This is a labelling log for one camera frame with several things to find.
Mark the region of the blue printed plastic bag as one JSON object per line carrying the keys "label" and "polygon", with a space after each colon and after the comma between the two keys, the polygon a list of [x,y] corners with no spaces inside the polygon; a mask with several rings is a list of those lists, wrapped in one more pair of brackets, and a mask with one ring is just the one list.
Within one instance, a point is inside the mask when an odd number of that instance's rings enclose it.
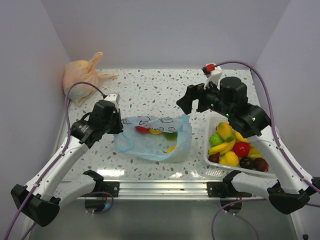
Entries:
{"label": "blue printed plastic bag", "polygon": [[[184,162],[191,150],[192,126],[190,117],[131,116],[121,120],[123,132],[114,136],[115,149],[122,154],[154,162]],[[140,134],[135,127],[162,131],[160,135]],[[167,140],[163,133],[177,133],[176,140]]]}

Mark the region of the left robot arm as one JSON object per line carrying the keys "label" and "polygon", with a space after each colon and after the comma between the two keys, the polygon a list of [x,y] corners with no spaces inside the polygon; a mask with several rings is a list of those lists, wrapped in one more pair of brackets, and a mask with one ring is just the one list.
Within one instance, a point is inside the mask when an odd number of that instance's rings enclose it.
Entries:
{"label": "left robot arm", "polygon": [[104,190],[104,178],[93,170],[85,171],[64,190],[58,190],[61,180],[72,166],[105,134],[123,131],[119,101],[109,95],[95,103],[93,110],[70,125],[62,146],[39,173],[25,185],[16,184],[10,194],[16,207],[41,227],[49,225],[62,206],[76,198]]}

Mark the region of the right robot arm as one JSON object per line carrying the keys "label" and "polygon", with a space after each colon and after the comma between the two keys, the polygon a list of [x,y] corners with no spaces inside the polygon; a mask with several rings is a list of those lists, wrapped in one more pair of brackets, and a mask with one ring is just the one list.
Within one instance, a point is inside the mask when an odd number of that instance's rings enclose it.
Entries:
{"label": "right robot arm", "polygon": [[272,121],[259,106],[248,102],[247,86],[237,77],[225,77],[219,85],[189,85],[176,104],[185,114],[198,100],[197,112],[212,110],[227,117],[230,126],[247,138],[262,154],[274,178],[264,178],[233,170],[223,178],[227,196],[250,193],[269,200],[279,212],[288,215],[303,208],[319,191],[320,179],[307,173],[277,136]]}

